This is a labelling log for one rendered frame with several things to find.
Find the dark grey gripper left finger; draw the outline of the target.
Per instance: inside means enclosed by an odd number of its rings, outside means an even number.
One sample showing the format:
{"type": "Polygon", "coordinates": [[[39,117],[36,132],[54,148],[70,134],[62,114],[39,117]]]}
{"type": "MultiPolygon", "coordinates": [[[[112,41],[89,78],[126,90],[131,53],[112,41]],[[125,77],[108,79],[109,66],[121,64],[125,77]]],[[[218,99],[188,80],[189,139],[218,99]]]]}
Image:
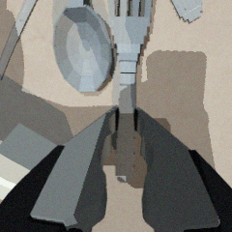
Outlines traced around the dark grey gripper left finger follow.
{"type": "Polygon", "coordinates": [[[63,145],[57,145],[0,203],[0,232],[92,232],[106,210],[106,175],[111,135],[119,107],[63,145]]]}

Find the grey spoon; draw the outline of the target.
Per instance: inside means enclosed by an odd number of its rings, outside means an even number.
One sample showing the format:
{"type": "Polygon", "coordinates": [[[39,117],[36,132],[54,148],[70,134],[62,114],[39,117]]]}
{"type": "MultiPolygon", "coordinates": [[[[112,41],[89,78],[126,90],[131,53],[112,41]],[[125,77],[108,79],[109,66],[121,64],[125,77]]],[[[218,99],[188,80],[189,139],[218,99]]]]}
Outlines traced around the grey spoon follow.
{"type": "Polygon", "coordinates": [[[112,63],[103,20],[84,0],[69,0],[53,26],[52,46],[62,76],[78,92],[97,92],[112,63]]]}
{"type": "Polygon", "coordinates": [[[183,20],[188,20],[192,22],[201,16],[202,0],[171,0],[177,14],[182,17],[183,20]]]}

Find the white cube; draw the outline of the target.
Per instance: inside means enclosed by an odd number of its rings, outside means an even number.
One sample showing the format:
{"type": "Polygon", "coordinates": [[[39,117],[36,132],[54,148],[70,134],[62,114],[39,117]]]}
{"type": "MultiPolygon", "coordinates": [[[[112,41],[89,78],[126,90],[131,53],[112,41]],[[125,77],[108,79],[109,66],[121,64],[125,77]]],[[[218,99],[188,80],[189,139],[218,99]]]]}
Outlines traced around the white cube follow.
{"type": "Polygon", "coordinates": [[[19,123],[0,144],[0,199],[56,146],[19,123]]]}

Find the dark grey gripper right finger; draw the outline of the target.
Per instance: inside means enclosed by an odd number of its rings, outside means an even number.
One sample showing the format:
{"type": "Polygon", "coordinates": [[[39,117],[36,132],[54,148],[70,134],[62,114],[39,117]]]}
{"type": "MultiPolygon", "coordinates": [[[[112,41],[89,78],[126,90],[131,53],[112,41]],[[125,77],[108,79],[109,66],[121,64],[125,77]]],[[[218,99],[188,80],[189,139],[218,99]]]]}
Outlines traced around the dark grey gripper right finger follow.
{"type": "Polygon", "coordinates": [[[142,216],[154,232],[232,232],[232,188],[140,107],[134,131],[147,163],[142,216]]]}

